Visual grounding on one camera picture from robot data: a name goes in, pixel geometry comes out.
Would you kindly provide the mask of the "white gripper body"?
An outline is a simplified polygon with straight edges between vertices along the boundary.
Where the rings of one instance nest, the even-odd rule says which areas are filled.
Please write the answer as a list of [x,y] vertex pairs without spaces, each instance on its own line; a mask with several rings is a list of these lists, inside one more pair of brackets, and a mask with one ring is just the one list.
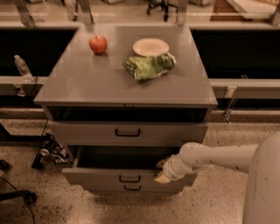
[[170,181],[178,181],[192,172],[192,167],[185,164],[179,154],[168,157],[163,165],[163,174]]

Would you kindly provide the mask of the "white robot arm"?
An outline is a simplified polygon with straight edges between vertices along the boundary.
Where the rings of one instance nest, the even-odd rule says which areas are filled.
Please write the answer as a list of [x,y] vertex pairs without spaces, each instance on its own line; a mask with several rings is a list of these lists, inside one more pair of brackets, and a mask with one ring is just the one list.
[[158,163],[160,184],[179,181],[207,165],[245,172],[248,182],[242,224],[280,224],[280,132],[259,144],[210,147],[186,143],[179,153]]

